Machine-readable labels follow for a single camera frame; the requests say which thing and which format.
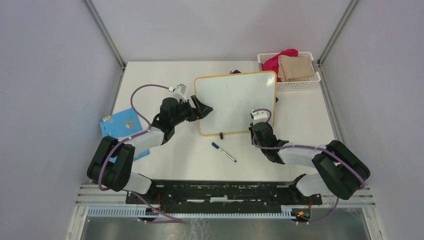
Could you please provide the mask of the yellow framed whiteboard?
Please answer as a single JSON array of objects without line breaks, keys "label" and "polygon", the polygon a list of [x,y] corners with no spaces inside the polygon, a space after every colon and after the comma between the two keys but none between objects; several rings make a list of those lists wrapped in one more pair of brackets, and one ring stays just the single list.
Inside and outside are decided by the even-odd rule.
[{"label": "yellow framed whiteboard", "polygon": [[194,80],[198,100],[213,108],[199,121],[204,136],[247,132],[256,109],[271,112],[274,125],[277,75],[273,71],[201,76]]}]

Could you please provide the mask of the blue capped whiteboard marker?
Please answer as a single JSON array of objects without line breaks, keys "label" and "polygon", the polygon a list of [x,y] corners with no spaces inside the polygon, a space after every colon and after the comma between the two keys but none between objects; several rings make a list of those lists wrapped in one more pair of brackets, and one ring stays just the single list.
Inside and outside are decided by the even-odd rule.
[{"label": "blue capped whiteboard marker", "polygon": [[237,160],[233,158],[229,153],[227,153],[224,149],[222,149],[220,146],[218,146],[215,142],[212,142],[211,145],[219,150],[222,154],[224,154],[227,158],[229,158],[232,162],[236,163]]}]

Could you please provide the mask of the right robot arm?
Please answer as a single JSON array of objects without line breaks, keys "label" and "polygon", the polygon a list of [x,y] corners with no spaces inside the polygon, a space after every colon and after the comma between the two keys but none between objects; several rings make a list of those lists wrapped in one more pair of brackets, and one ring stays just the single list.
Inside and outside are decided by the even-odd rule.
[{"label": "right robot arm", "polygon": [[339,140],[318,146],[295,144],[278,139],[267,122],[251,124],[249,131],[252,145],[270,162],[316,169],[315,174],[303,174],[292,182],[294,187],[288,196],[295,204],[302,204],[315,194],[333,194],[348,200],[365,187],[371,176],[369,168]]}]

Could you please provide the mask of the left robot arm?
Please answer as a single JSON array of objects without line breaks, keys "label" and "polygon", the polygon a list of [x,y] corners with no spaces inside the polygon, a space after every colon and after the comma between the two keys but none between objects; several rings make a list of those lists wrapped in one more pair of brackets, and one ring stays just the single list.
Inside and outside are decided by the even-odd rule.
[{"label": "left robot arm", "polygon": [[195,95],[190,100],[165,98],[149,130],[123,139],[102,138],[88,166],[87,177],[104,191],[136,192],[145,204],[153,203],[157,190],[151,186],[152,179],[132,171],[135,154],[166,144],[175,134],[177,125],[201,120],[213,110]]}]

